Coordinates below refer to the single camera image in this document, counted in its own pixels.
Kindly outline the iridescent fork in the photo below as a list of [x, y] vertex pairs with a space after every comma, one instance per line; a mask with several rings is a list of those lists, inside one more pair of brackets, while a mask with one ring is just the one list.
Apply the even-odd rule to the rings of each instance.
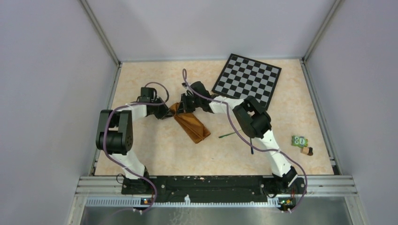
[[236, 132], [232, 132], [232, 133], [228, 133], [228, 134], [224, 134], [224, 135], [221, 135], [221, 136], [218, 136], [218, 138], [224, 138], [224, 137], [227, 137], [227, 136], [230, 136], [230, 135], [234, 135], [234, 134], [236, 134]]

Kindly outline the brown cloth napkin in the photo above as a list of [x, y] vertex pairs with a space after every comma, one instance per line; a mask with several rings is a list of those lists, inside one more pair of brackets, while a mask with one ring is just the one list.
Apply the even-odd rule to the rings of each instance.
[[205, 140], [211, 135], [207, 127], [191, 112], [177, 113], [180, 103], [174, 103], [169, 109], [175, 121], [195, 143]]

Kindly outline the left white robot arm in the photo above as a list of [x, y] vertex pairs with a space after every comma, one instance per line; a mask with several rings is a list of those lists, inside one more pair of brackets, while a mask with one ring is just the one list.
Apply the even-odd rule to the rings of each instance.
[[140, 194], [149, 191], [151, 182], [146, 167], [132, 150], [133, 122], [150, 115], [163, 120], [171, 117], [172, 113], [155, 88], [142, 87], [135, 102], [100, 111], [95, 140], [97, 149], [123, 169], [122, 184]]

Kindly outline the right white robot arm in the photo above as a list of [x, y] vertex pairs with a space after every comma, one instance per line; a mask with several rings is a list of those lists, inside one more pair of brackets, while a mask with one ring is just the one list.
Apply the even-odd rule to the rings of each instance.
[[210, 95], [202, 82], [182, 83], [186, 93], [181, 95], [180, 111], [191, 113], [202, 108], [209, 113], [223, 113], [236, 118], [243, 133], [260, 143], [259, 150], [266, 152], [270, 162], [275, 187], [281, 193], [294, 188], [298, 177], [296, 169], [288, 162], [275, 139], [271, 117], [258, 100], [252, 96], [245, 99], [233, 99], [219, 95]]

